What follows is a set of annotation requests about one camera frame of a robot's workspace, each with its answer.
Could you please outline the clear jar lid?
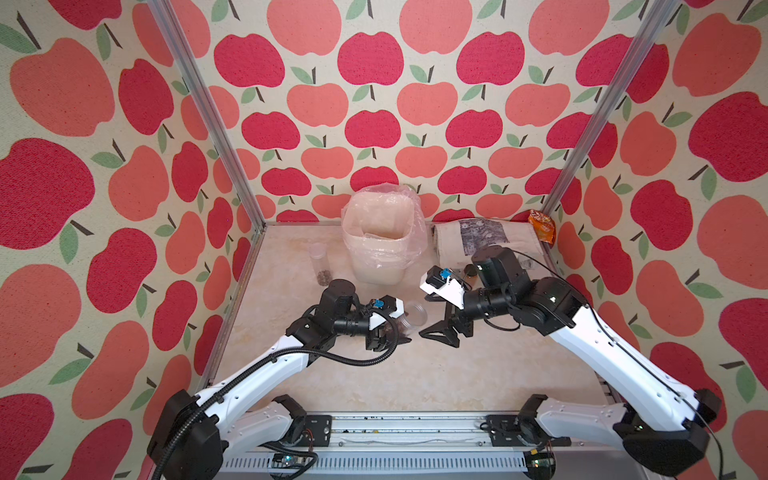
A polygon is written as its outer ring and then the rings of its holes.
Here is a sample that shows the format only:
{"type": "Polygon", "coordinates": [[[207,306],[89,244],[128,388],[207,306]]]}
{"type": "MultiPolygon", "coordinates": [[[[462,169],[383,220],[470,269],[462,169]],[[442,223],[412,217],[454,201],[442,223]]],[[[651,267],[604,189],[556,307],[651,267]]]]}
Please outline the clear jar lid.
{"type": "Polygon", "coordinates": [[[404,307],[404,322],[411,329],[424,326],[428,320],[426,309],[419,302],[408,302],[404,307]]]}

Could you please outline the clear tea jar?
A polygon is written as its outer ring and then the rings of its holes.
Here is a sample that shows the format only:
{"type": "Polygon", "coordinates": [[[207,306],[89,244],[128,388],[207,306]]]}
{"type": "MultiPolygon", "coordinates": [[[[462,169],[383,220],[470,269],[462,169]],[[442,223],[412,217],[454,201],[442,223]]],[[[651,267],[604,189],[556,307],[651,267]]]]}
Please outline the clear tea jar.
{"type": "Polygon", "coordinates": [[[399,334],[405,337],[409,337],[411,335],[411,332],[415,328],[414,324],[411,322],[410,315],[407,312],[403,313],[402,315],[399,315],[395,319],[395,324],[397,326],[399,334]]]}
{"type": "Polygon", "coordinates": [[[327,255],[327,247],[322,243],[312,243],[308,248],[309,256],[315,272],[317,283],[326,287],[333,280],[331,267],[327,255]]]}

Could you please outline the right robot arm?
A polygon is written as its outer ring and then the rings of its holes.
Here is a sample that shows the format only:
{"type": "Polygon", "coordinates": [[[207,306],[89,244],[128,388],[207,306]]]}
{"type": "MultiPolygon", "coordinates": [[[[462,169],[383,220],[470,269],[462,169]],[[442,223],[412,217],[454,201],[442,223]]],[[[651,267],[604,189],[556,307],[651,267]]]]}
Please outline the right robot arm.
{"type": "Polygon", "coordinates": [[[528,445],[566,437],[591,441],[622,449],[665,477],[704,460],[721,399],[708,389],[690,388],[644,357],[563,278],[531,279],[520,256],[500,245],[478,250],[471,260],[478,289],[449,269],[428,270],[420,288],[426,300],[443,301],[446,308],[443,320],[423,329],[421,337],[458,347],[461,336],[472,336],[476,321],[510,316],[578,356],[621,396],[604,406],[530,396],[507,429],[528,445]]]}

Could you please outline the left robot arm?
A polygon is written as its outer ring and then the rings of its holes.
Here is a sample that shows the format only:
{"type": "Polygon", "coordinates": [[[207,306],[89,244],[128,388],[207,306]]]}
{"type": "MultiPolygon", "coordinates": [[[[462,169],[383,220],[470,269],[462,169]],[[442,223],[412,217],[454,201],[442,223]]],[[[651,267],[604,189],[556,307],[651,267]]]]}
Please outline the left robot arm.
{"type": "Polygon", "coordinates": [[[353,283],[332,281],[320,300],[291,323],[267,351],[225,380],[196,393],[184,389],[165,402],[147,447],[154,479],[212,479],[224,462],[252,446],[294,442],[306,413],[283,395],[254,412],[275,387],[318,359],[370,367],[401,343],[401,299],[361,303],[353,283]]]}

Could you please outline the folded printed tote bag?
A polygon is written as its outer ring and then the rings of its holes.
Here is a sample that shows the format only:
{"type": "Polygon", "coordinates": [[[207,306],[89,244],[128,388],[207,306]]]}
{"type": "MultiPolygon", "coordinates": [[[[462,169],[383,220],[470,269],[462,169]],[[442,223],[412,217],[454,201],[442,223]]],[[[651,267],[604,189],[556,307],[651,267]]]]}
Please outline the folded printed tote bag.
{"type": "Polygon", "coordinates": [[[442,267],[463,269],[477,250],[492,245],[509,247],[545,262],[541,244],[527,223],[470,218],[435,223],[432,230],[438,264],[442,267]]]}

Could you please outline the white trash bin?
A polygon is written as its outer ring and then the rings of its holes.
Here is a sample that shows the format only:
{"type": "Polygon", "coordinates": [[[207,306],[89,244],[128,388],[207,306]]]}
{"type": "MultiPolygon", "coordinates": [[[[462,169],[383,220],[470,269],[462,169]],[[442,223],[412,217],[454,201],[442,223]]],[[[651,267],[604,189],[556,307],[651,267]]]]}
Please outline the white trash bin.
{"type": "Polygon", "coordinates": [[[404,189],[379,185],[353,195],[342,212],[343,240],[356,278],[364,283],[400,283],[417,255],[414,197],[404,189]]]}

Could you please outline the clear plastic bin liner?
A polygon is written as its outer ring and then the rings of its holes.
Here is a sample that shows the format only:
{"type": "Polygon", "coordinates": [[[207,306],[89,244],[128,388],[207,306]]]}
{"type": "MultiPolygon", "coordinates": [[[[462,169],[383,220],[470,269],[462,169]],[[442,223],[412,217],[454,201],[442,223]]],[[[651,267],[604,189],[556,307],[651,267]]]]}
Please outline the clear plastic bin liner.
{"type": "Polygon", "coordinates": [[[404,185],[354,193],[342,209],[342,233],[353,263],[366,269],[405,269],[428,246],[420,198],[404,185]]]}

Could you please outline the orange snack packet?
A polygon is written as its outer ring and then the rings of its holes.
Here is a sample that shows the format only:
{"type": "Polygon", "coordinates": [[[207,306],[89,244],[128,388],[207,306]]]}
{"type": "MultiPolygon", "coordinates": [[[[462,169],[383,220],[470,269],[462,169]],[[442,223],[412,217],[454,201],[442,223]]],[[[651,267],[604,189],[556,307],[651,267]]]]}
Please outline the orange snack packet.
{"type": "Polygon", "coordinates": [[[553,245],[556,241],[556,225],[546,214],[530,210],[528,222],[533,227],[537,239],[545,244],[553,245]]]}

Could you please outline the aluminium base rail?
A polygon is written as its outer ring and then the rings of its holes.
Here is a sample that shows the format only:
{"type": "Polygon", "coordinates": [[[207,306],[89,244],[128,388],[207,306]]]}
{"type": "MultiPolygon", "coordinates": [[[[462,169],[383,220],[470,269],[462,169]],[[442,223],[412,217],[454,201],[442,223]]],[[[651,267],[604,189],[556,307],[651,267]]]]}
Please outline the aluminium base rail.
{"type": "Polygon", "coordinates": [[[496,445],[485,412],[325,413],[306,479],[651,479],[627,454],[586,440],[496,445]]]}

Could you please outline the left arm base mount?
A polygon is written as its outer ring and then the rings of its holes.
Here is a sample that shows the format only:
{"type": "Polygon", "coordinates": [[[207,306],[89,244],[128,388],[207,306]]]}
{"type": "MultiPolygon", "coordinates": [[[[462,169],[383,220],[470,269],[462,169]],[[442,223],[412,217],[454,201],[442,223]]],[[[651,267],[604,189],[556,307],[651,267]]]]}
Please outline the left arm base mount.
{"type": "Polygon", "coordinates": [[[328,447],[332,422],[331,415],[311,414],[294,419],[288,431],[276,443],[287,448],[328,447]]]}

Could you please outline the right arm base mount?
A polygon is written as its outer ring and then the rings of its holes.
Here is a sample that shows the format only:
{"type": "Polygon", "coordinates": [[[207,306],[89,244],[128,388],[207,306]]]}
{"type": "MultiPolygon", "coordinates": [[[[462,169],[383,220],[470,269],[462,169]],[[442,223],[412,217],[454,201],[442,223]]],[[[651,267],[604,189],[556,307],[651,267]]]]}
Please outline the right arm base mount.
{"type": "Polygon", "coordinates": [[[515,414],[487,415],[479,428],[489,435],[493,447],[531,447],[546,445],[569,447],[569,437],[552,437],[538,424],[527,418],[520,420],[515,414]]]}

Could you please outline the right aluminium frame post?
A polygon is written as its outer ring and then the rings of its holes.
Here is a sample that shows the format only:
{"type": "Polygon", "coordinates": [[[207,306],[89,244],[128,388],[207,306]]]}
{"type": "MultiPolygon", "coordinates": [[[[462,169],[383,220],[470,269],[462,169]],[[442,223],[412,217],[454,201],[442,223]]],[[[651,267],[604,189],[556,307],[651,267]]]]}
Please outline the right aluminium frame post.
{"type": "Polygon", "coordinates": [[[575,178],[581,164],[587,159],[612,112],[624,99],[630,83],[637,75],[658,36],[681,5],[681,1],[662,0],[655,1],[649,7],[647,15],[642,20],[640,28],[631,41],[613,79],[606,87],[605,94],[599,99],[597,108],[587,123],[576,147],[567,155],[561,174],[543,203],[542,211],[545,214],[551,215],[560,205],[562,197],[575,178]]]}

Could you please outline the aluminium frame post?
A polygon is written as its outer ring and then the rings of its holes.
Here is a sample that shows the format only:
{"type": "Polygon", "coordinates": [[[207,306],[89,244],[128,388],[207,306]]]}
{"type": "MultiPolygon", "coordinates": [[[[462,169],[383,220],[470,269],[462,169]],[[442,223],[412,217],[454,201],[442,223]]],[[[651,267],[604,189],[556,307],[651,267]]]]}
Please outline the aluminium frame post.
{"type": "Polygon", "coordinates": [[[545,214],[551,215],[560,205],[562,197],[575,178],[581,164],[587,159],[612,112],[624,99],[630,83],[637,75],[658,36],[681,5],[681,1],[662,0],[655,1],[649,7],[647,15],[642,20],[640,28],[631,41],[613,79],[606,87],[605,94],[599,99],[597,108],[587,123],[576,147],[567,155],[561,174],[543,203],[542,211],[545,214]]]}
{"type": "Polygon", "coordinates": [[[250,188],[245,170],[240,162],[239,155],[229,139],[223,119],[219,113],[216,102],[200,74],[196,58],[191,46],[184,35],[181,22],[176,15],[171,1],[149,0],[159,30],[172,53],[183,80],[189,88],[190,94],[196,104],[197,110],[209,133],[209,137],[225,166],[228,176],[233,182],[241,204],[249,215],[255,231],[262,234],[266,228],[266,222],[250,188]]]}

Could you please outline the left aluminium frame post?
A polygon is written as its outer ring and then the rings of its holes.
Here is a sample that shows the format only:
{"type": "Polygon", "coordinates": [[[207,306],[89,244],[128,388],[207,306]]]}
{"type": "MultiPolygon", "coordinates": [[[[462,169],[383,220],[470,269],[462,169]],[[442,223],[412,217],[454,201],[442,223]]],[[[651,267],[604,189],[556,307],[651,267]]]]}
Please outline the left aluminium frame post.
{"type": "Polygon", "coordinates": [[[262,234],[266,228],[266,222],[250,188],[245,170],[240,162],[239,155],[229,139],[223,119],[219,113],[216,102],[200,74],[196,58],[191,46],[184,35],[181,22],[176,15],[171,1],[149,0],[159,30],[172,53],[183,80],[189,88],[190,94],[196,104],[197,110],[209,133],[209,137],[225,166],[228,176],[233,182],[241,204],[249,215],[255,231],[262,234]]]}

